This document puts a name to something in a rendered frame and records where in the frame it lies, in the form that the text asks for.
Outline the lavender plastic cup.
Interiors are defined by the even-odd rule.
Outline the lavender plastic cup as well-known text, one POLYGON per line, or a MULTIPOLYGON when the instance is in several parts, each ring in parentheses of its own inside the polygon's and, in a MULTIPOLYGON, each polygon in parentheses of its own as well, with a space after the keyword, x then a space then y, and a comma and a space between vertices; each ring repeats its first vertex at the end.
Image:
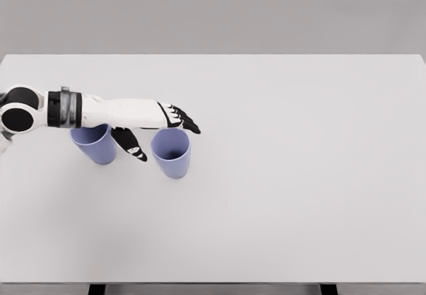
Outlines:
POLYGON ((94 163, 106 165, 116 158, 116 143, 109 125, 71 129, 69 134, 74 145, 94 163))
POLYGON ((163 173, 170 178, 182 178, 189 169, 191 142, 181 129, 162 129, 152 138, 151 151, 163 173))

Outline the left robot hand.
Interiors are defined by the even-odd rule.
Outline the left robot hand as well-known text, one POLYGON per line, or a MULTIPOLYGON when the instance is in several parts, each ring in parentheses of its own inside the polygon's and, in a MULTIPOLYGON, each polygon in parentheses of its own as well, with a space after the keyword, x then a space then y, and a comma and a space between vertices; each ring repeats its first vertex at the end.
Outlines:
POLYGON ((107 100, 105 110, 111 136, 125 152, 142 162, 147 155, 142 151, 133 129, 160 130, 181 128, 197 135, 199 126, 179 107, 152 99, 107 100))

